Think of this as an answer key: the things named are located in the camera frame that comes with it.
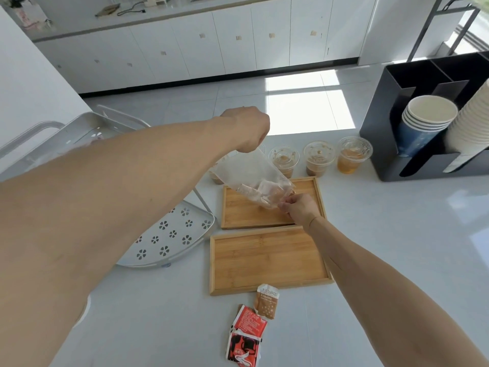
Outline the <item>stack of blue paper cups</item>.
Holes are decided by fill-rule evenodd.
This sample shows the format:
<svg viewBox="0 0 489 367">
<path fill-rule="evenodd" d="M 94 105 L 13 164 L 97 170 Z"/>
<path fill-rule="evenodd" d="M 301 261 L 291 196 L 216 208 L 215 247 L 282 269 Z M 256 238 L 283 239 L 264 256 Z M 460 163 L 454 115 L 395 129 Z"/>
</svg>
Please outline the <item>stack of blue paper cups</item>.
<svg viewBox="0 0 489 367">
<path fill-rule="evenodd" d="M 411 99 L 402 111 L 395 130 L 398 155 L 412 158 L 458 115 L 458 107 L 449 99 L 423 95 Z"/>
</svg>

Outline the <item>person's right hand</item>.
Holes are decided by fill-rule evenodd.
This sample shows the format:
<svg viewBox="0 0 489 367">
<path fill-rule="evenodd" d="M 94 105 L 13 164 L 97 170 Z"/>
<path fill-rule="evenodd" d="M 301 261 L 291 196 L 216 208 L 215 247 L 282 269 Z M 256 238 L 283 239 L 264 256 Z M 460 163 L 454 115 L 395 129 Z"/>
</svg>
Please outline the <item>person's right hand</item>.
<svg viewBox="0 0 489 367">
<path fill-rule="evenodd" d="M 296 225 L 301 226 L 303 230 L 309 234 L 311 223 L 315 219 L 323 218 L 317 203 L 315 203 L 309 194 L 294 194 L 286 199 L 296 199 L 296 215 L 290 218 Z"/>
</svg>

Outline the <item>white metal trolley rack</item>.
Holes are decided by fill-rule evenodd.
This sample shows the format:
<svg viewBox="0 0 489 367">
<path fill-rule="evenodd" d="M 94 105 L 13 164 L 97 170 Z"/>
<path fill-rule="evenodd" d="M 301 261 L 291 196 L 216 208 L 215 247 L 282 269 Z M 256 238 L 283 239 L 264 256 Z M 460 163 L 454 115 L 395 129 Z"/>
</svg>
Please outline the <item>white metal trolley rack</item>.
<svg viewBox="0 0 489 367">
<path fill-rule="evenodd" d="M 45 129 L 58 131 L 0 172 L 0 182 L 13 178 L 76 148 L 87 147 L 95 141 L 109 139 L 132 131 L 150 128 L 137 117 L 98 105 L 97 112 L 86 112 L 64 125 L 45 121 L 34 125 L 15 139 L 0 147 L 0 159 L 10 154 Z M 131 245 L 117 265 L 133 269 L 168 267 L 199 243 L 208 239 L 218 225 L 216 216 L 196 188 L 195 195 L 205 208 L 181 201 L 163 218 L 153 224 Z"/>
</svg>

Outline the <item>person's left forearm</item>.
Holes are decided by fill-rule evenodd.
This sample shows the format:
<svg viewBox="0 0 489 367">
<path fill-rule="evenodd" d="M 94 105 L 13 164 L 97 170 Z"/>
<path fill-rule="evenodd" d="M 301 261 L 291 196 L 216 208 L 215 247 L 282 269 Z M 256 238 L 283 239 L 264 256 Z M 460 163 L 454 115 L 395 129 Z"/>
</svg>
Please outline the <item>person's left forearm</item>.
<svg viewBox="0 0 489 367">
<path fill-rule="evenodd" d="M 48 367 L 89 294 L 235 150 L 229 119 L 96 141 L 0 183 L 0 367 Z"/>
</svg>

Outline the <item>bamboo wooden tray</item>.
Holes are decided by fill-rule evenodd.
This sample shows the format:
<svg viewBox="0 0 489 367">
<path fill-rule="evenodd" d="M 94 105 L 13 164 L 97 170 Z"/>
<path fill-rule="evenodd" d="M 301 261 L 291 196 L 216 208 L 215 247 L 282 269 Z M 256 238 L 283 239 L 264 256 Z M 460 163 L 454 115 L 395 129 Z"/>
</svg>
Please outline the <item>bamboo wooden tray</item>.
<svg viewBox="0 0 489 367">
<path fill-rule="evenodd" d="M 326 217 L 324 203 L 316 177 L 292 178 L 294 191 L 308 194 Z M 222 229 L 274 228 L 294 225 L 292 219 L 279 209 L 266 209 L 228 186 L 223 186 Z"/>
<path fill-rule="evenodd" d="M 210 239 L 209 293 L 222 296 L 331 284 L 333 276 L 300 226 L 252 229 Z"/>
</svg>

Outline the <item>person's left hand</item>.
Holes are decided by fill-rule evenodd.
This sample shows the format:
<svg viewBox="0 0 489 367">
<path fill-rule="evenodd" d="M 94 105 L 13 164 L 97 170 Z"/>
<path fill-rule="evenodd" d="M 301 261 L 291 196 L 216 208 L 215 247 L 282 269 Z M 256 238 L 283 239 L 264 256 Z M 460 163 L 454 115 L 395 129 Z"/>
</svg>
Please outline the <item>person's left hand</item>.
<svg viewBox="0 0 489 367">
<path fill-rule="evenodd" d="M 221 114 L 232 124 L 232 141 L 236 151 L 239 151 L 241 141 L 250 138 L 264 138 L 270 130 L 270 117 L 256 106 L 227 109 Z"/>
</svg>

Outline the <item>person's right forearm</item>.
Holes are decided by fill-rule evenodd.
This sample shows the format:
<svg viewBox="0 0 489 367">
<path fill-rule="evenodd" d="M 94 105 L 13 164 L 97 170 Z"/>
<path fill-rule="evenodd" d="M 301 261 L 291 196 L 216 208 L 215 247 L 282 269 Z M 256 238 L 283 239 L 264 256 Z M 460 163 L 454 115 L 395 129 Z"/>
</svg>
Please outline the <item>person's right forearm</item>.
<svg viewBox="0 0 489 367">
<path fill-rule="evenodd" d="M 321 216 L 300 224 L 384 367 L 489 367 L 454 319 L 411 280 Z"/>
</svg>

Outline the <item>clear plastic bag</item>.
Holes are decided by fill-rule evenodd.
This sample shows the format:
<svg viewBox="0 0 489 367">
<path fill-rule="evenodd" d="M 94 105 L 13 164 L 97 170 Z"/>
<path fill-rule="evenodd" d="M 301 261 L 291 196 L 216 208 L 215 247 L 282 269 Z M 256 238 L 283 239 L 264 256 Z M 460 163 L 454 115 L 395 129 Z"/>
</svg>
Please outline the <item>clear plastic bag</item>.
<svg viewBox="0 0 489 367">
<path fill-rule="evenodd" d="M 294 194 L 295 185 L 260 150 L 230 152 L 210 168 L 224 185 L 265 209 Z"/>
</svg>

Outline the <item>black cup holder organizer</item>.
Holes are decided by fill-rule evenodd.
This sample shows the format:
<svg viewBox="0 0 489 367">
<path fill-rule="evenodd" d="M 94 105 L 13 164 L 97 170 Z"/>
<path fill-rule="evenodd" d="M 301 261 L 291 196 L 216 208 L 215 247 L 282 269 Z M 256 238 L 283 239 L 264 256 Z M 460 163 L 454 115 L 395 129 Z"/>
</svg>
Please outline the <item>black cup holder organizer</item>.
<svg viewBox="0 0 489 367">
<path fill-rule="evenodd" d="M 437 95 L 459 109 L 489 78 L 489 51 L 386 65 L 359 130 L 373 146 L 370 160 L 383 182 L 489 176 L 489 146 L 453 172 L 444 169 L 460 153 L 446 149 L 446 129 L 412 158 L 399 156 L 396 141 L 401 114 L 421 95 Z"/>
</svg>

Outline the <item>clear bag with printed items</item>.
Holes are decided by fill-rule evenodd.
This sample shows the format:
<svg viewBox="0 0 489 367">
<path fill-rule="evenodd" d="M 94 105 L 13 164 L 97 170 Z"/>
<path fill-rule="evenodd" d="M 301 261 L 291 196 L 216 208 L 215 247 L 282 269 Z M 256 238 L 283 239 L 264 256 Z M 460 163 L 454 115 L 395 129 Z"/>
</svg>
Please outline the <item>clear bag with printed items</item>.
<svg viewBox="0 0 489 367">
<path fill-rule="evenodd" d="M 42 31 L 52 28 L 52 21 L 47 17 L 40 5 L 33 0 L 3 0 L 7 11 L 24 31 Z"/>
</svg>

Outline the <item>tall white cabinet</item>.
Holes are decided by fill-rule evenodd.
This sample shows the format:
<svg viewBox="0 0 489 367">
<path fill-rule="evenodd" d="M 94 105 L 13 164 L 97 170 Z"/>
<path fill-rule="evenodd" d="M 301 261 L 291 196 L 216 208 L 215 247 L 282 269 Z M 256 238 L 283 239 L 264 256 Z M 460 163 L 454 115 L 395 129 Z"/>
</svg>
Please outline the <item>tall white cabinet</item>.
<svg viewBox="0 0 489 367">
<path fill-rule="evenodd" d="M 359 65 L 406 61 L 436 0 L 377 0 L 358 60 Z M 435 16 L 414 58 L 437 54 L 464 11 Z"/>
</svg>

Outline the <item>clear lidded cup amber drink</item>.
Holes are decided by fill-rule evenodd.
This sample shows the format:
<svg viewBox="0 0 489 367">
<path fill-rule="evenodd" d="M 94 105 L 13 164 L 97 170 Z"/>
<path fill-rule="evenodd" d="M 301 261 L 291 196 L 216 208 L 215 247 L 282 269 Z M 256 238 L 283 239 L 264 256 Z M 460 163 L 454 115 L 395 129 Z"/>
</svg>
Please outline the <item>clear lidded cup amber drink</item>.
<svg viewBox="0 0 489 367">
<path fill-rule="evenodd" d="M 337 169 L 352 174 L 373 154 L 372 144 L 360 136 L 347 136 L 338 142 Z"/>
</svg>

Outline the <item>black metal frame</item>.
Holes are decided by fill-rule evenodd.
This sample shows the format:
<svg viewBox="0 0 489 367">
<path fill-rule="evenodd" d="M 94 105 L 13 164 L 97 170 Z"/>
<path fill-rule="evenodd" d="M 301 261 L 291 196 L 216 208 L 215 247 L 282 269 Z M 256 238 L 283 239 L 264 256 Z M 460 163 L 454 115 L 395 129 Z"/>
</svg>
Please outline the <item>black metal frame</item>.
<svg viewBox="0 0 489 367">
<path fill-rule="evenodd" d="M 446 54 L 446 56 L 452 56 L 480 12 L 483 11 L 484 13 L 489 14 L 489 0 L 449 0 L 447 4 L 443 6 L 443 8 L 440 8 L 442 1 L 443 0 L 435 1 L 425 23 L 423 24 L 423 27 L 421 28 L 419 36 L 417 37 L 413 48 L 408 55 L 406 62 L 411 62 L 413 60 L 435 17 L 467 11 L 471 12 L 467 22 L 461 28 L 459 28 L 459 31 L 457 32 L 458 36 Z"/>
</svg>

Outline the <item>white base cabinets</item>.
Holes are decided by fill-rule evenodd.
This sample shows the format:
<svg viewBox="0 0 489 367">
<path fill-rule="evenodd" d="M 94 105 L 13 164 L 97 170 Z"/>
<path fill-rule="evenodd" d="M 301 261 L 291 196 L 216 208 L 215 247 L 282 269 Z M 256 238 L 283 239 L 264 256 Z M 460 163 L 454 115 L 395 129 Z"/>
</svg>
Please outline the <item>white base cabinets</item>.
<svg viewBox="0 0 489 367">
<path fill-rule="evenodd" d="M 376 0 L 253 0 L 35 42 L 79 94 L 356 60 Z"/>
</svg>

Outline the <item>stack of white paper cups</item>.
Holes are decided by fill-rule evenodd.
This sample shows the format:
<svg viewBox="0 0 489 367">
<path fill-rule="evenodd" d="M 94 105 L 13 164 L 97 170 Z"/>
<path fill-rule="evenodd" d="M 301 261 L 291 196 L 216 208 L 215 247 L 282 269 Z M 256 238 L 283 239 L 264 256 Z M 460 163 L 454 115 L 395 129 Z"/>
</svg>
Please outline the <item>stack of white paper cups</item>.
<svg viewBox="0 0 489 367">
<path fill-rule="evenodd" d="M 489 147 L 489 78 L 459 111 L 443 143 L 447 151 L 459 153 L 444 173 L 454 172 Z"/>
</svg>

